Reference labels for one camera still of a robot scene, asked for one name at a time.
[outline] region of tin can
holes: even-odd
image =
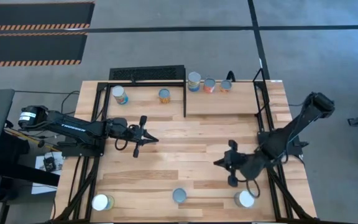
[[[169,101],[171,101],[171,96],[169,94],[169,90],[167,89],[160,90],[158,97],[160,97],[161,103],[169,103]]]
[[[223,80],[221,82],[221,91],[227,93],[231,90],[231,81],[230,80]]]
[[[114,198],[110,195],[98,194],[92,199],[92,208],[97,211],[110,210],[114,205]]]
[[[213,78],[207,78],[205,81],[204,81],[204,91],[206,93],[212,93],[215,89],[215,79]]]
[[[198,91],[200,89],[200,81],[201,81],[201,75],[199,73],[190,72],[187,88],[190,91]]]
[[[184,189],[178,188],[173,191],[172,197],[176,203],[183,203],[187,198],[187,194]]]
[[[112,95],[115,97],[118,104],[124,105],[128,102],[128,96],[122,86],[114,86],[112,88]]]
[[[255,199],[247,190],[237,192],[234,195],[234,203],[241,208],[250,208],[254,204]]]

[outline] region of can label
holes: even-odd
[[[171,101],[171,98],[170,98],[170,97],[160,98],[160,102],[161,102],[161,103],[169,103],[169,101]]]
[[[200,82],[193,83],[193,82],[189,81],[189,84],[187,85],[187,87],[190,91],[198,91],[200,89]]]
[[[221,82],[221,85],[219,86],[219,89],[221,90],[221,92],[223,93],[227,93],[230,91],[231,89],[231,82],[230,81],[227,81],[227,80],[223,80]]]
[[[124,105],[128,102],[128,96],[126,95],[126,93],[124,92],[121,96],[114,96],[117,103]]]
[[[114,205],[114,198],[110,195],[106,195],[106,197],[107,197],[107,205],[106,208],[104,208],[103,210],[110,210]]]
[[[207,85],[204,85],[204,91],[206,93],[212,93],[215,89],[215,86],[207,86]]]
[[[229,92],[229,90],[228,90],[228,89],[225,89],[225,88],[223,88],[223,87],[221,86],[221,92],[227,93],[227,92]]]
[[[240,202],[240,194],[241,192],[237,192],[235,195],[234,195],[234,203],[240,207],[240,208],[244,208],[243,205],[241,205],[241,202]]]

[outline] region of concrete floor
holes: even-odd
[[[0,0],[35,2],[35,0]],[[258,0],[260,26],[358,24],[358,1]],[[242,0],[96,0],[91,28],[148,26],[251,26]],[[284,81],[290,103],[311,91],[336,102],[336,111],[301,134],[311,144],[305,163],[318,216],[358,223],[358,30],[262,31],[271,79]],[[38,91],[79,90],[83,80],[106,80],[109,69],[184,64],[187,71],[224,78],[233,70],[250,79],[259,69],[252,31],[90,34],[83,62],[76,66],[1,67],[0,88]],[[60,109],[64,96],[17,93],[9,115],[15,123],[23,106]],[[65,111],[75,109],[71,98]],[[300,108],[292,108],[293,116]],[[12,206],[7,223],[49,218],[52,197]]]

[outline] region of white can lid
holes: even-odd
[[[249,208],[254,204],[255,199],[251,196],[251,194],[248,191],[243,190],[240,193],[239,201],[242,206]]]
[[[112,88],[113,96],[122,96],[124,94],[124,88],[122,86],[114,86]]]
[[[92,207],[97,211],[102,211],[107,207],[108,202],[107,196],[100,194],[92,199]]]
[[[201,75],[196,72],[190,72],[189,81],[191,82],[199,82],[201,80]]]

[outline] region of wooden table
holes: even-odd
[[[83,82],[76,108],[77,118],[91,119],[96,85],[96,81]],[[267,87],[274,125],[276,128],[284,127],[291,120],[291,114],[283,83],[267,81]],[[260,198],[255,200],[252,208],[244,209],[237,207],[233,199],[236,192],[246,189],[244,183],[239,183],[238,188],[228,186],[229,173],[213,165],[213,161],[223,158],[223,152],[229,149],[229,139],[237,141],[240,152],[252,153],[257,147],[258,125],[253,115],[193,115],[184,118],[183,89],[180,87],[168,87],[171,102],[167,105],[158,101],[160,87],[125,89],[129,96],[128,104],[118,105],[111,98],[108,118],[123,116],[128,124],[138,124],[140,116],[147,115],[145,128],[160,142],[141,147],[139,157],[135,159],[132,157],[133,144],[117,151],[114,139],[107,140],[99,163],[95,195],[112,195],[116,203],[109,211],[93,210],[92,222],[275,220],[265,170],[257,178]],[[76,160],[71,157],[64,162],[56,194],[57,214],[67,205]],[[307,213],[316,216],[302,163],[291,157],[284,170],[289,191]],[[250,186],[252,190],[256,189],[253,184]],[[172,200],[172,192],[178,187],[184,188],[188,196],[186,202],[179,205]],[[282,195],[277,191],[284,217]],[[80,217],[85,215],[87,196],[85,192]]]

